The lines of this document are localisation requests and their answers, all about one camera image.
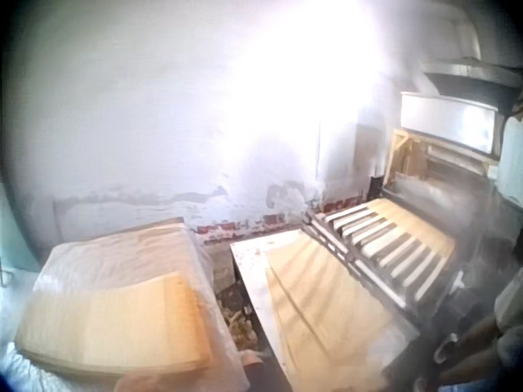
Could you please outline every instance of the stack of wafer sheets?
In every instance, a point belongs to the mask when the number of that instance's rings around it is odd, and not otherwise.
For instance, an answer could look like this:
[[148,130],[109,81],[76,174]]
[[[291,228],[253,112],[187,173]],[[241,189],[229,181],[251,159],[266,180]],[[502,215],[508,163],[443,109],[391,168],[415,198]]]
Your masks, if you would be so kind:
[[383,305],[305,233],[267,257],[267,280],[294,392],[381,389],[382,364],[369,355],[369,347],[391,322]]
[[448,287],[454,240],[388,199],[310,223],[309,234],[404,310],[435,305]]

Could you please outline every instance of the stainless steel panel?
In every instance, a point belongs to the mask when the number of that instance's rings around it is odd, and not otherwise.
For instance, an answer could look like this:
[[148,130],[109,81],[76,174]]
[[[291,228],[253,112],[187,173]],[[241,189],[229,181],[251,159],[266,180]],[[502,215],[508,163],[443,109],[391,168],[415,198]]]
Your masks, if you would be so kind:
[[403,93],[401,126],[491,154],[496,112],[476,102]]

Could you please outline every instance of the exposed brick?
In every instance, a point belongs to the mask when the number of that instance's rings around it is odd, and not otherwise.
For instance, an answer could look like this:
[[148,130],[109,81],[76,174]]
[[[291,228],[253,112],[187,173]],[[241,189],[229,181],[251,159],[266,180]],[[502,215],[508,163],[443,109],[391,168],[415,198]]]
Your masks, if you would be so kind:
[[236,223],[234,223],[234,222],[220,223],[220,227],[224,230],[234,230],[234,229],[236,229]]
[[198,234],[207,234],[209,231],[216,230],[217,227],[215,225],[211,226],[198,226],[196,228],[196,233]]

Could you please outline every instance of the person's hand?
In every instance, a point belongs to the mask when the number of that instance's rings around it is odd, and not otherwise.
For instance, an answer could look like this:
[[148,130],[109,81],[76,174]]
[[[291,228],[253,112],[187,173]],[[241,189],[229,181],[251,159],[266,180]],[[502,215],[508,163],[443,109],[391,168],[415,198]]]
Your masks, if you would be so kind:
[[159,376],[131,373],[123,376],[114,386],[114,392],[157,392]]

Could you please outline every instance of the white wall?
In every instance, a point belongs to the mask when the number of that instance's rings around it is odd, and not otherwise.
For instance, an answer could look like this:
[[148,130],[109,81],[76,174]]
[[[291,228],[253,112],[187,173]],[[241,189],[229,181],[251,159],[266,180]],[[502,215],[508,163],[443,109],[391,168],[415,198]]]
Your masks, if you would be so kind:
[[383,30],[377,59],[361,18],[309,3],[36,2],[4,74],[8,174],[36,247],[172,216],[258,231],[365,191],[399,123],[408,39]]

